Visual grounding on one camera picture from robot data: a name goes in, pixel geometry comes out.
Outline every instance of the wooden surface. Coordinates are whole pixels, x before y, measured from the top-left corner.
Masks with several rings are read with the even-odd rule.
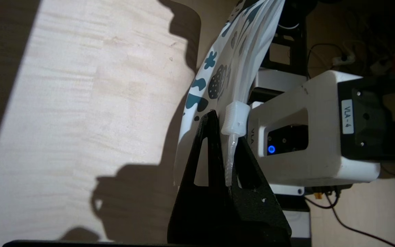
[[[169,0],[0,1],[0,246],[166,242],[199,31]]]

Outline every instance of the blue spot pattern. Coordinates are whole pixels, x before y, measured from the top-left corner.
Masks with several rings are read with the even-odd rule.
[[[194,80],[193,84],[191,84],[191,87],[197,86],[199,88],[199,91],[202,91],[202,89],[205,88],[207,83],[205,82],[204,78],[200,78],[199,80]]]
[[[187,101],[185,102],[185,108],[190,109],[195,104],[197,104],[198,107],[197,111],[201,112],[207,108],[208,100],[193,94],[188,94]]]
[[[216,61],[214,61],[216,56],[217,56],[217,52],[215,52],[215,53],[210,52],[210,55],[208,55],[208,57],[205,59],[204,69],[208,69],[208,68],[214,67],[216,65]]]

